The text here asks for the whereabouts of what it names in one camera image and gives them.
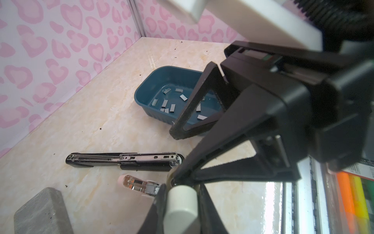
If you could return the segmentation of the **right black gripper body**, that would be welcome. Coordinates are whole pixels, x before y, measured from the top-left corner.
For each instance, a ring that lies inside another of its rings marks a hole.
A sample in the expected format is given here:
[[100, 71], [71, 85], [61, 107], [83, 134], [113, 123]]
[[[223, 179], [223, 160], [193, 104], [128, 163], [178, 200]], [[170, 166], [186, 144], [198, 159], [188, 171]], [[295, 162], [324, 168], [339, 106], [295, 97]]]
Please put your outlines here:
[[221, 67], [238, 96], [256, 85], [286, 105], [293, 135], [290, 158], [312, 156], [331, 171], [362, 158], [372, 113], [374, 61], [234, 42]]

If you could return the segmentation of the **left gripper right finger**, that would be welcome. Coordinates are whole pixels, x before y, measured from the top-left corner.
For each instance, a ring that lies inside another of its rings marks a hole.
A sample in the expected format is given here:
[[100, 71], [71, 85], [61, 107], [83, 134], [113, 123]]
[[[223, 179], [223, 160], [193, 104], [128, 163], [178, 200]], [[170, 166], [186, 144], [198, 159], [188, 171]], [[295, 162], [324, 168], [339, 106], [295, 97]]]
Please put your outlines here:
[[202, 234], [228, 234], [204, 184], [198, 192], [198, 206]]

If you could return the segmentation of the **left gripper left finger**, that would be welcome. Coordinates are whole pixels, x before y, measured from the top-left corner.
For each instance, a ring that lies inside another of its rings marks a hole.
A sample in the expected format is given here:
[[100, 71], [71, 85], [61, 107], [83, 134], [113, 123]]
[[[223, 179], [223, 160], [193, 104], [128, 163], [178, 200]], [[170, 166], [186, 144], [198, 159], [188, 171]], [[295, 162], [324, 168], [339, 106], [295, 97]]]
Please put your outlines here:
[[153, 200], [151, 208], [140, 227], [138, 234], [163, 234], [164, 215], [167, 205], [167, 186], [162, 184], [156, 197]]

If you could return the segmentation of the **olive white stapler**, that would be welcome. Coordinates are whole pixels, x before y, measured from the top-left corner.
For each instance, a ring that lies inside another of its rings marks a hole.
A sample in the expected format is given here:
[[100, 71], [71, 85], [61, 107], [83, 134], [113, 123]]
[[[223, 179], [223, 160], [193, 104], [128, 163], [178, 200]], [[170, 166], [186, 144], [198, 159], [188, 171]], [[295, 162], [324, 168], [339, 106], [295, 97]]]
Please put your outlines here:
[[172, 168], [167, 177], [166, 210], [163, 217], [165, 234], [199, 234], [201, 224], [198, 207], [198, 187], [174, 185]]

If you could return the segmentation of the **pink white stapler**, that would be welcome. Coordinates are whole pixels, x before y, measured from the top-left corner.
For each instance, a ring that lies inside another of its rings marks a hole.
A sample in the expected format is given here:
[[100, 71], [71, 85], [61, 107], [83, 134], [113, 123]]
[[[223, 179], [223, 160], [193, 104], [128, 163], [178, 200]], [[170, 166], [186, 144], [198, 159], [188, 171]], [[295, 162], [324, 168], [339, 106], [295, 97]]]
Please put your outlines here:
[[120, 187], [138, 191], [151, 197], [155, 197], [161, 187], [160, 184], [154, 181], [142, 180], [129, 174], [121, 175], [117, 183]]

